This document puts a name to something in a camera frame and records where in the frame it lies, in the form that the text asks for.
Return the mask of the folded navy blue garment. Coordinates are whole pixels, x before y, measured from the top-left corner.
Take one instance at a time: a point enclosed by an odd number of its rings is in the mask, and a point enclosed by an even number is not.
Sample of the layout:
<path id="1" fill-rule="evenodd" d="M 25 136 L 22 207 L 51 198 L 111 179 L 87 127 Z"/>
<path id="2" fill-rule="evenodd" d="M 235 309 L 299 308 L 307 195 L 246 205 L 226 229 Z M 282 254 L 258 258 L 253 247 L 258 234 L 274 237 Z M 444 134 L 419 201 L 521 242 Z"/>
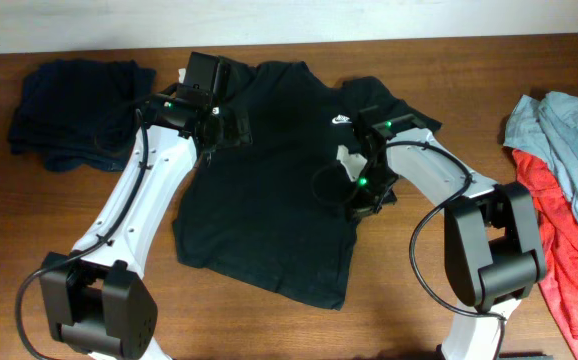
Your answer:
<path id="1" fill-rule="evenodd" d="M 15 155 L 34 152 L 45 169 L 81 165 L 124 170 L 135 142 L 135 108 L 156 71 L 137 62 L 54 60 L 25 76 L 7 141 Z"/>

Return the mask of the light grey-blue shirt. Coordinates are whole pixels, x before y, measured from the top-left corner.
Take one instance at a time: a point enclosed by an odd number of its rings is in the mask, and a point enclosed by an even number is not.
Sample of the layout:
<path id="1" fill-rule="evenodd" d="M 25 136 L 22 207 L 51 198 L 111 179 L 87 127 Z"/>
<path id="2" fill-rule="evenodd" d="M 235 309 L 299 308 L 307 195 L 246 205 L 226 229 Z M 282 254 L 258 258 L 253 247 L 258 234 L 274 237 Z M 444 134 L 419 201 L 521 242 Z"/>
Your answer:
<path id="1" fill-rule="evenodd" d="M 547 164 L 578 223 L 578 97 L 551 91 L 523 95 L 506 123 L 504 145 Z"/>

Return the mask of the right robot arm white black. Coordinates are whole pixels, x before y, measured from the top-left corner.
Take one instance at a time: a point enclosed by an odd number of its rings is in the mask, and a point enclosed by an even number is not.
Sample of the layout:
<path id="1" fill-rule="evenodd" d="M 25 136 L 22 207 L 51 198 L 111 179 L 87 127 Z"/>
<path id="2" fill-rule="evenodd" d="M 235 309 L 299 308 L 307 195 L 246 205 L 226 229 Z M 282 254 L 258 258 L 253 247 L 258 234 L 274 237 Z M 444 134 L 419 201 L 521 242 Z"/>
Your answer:
<path id="1" fill-rule="evenodd" d="M 433 207 L 416 225 L 409 261 L 423 290 L 453 314 L 437 359 L 498 359 L 510 315 L 546 275 L 537 216 L 528 189 L 500 184 L 459 160 L 420 117 L 385 119 L 376 107 L 351 120 L 357 152 L 340 146 L 337 161 L 354 185 L 345 199 L 350 217 L 380 212 L 394 201 L 399 178 L 412 183 Z M 436 215 L 444 221 L 444 270 L 458 302 L 449 304 L 424 280 L 416 244 Z"/>

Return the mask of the black Nike t-shirt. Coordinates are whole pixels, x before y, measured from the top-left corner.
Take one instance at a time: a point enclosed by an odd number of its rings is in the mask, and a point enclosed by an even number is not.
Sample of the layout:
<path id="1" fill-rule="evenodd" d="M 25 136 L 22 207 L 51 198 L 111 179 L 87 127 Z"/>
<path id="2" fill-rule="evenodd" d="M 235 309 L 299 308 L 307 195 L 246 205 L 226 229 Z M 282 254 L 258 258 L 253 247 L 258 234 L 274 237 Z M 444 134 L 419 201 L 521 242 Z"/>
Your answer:
<path id="1" fill-rule="evenodd" d="M 207 268 L 292 300 L 338 310 L 357 224 L 339 146 L 359 147 L 351 120 L 411 113 L 375 77 L 323 84 L 303 62 L 233 62 L 225 104 L 245 115 L 249 145 L 200 163 L 173 224 L 180 263 Z"/>

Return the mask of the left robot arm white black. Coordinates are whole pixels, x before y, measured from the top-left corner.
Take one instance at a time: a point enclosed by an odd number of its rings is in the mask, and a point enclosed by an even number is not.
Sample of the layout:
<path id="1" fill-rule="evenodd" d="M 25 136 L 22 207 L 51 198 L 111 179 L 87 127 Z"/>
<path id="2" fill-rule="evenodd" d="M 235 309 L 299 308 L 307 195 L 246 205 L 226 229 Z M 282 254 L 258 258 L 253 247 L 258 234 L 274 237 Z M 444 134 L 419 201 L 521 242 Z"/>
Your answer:
<path id="1" fill-rule="evenodd" d="M 134 104 L 129 161 L 102 211 L 66 254 L 33 273 L 53 340 L 93 359 L 164 359 L 158 307 L 143 282 L 155 233 L 202 156 L 252 141 L 247 115 L 226 105 L 234 62 L 190 55 L 176 83 Z"/>

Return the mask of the red mesh shirt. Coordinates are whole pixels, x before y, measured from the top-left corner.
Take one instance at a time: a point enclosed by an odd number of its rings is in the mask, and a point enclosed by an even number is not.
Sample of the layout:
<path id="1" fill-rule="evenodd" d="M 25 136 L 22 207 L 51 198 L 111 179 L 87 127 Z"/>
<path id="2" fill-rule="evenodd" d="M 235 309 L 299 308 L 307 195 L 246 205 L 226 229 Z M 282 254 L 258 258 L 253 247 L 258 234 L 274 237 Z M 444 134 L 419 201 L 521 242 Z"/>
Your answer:
<path id="1" fill-rule="evenodd" d="M 540 291 L 578 359 L 578 223 L 547 164 L 531 154 L 510 149 L 517 165 L 517 179 L 529 189 L 538 211 L 547 268 Z"/>

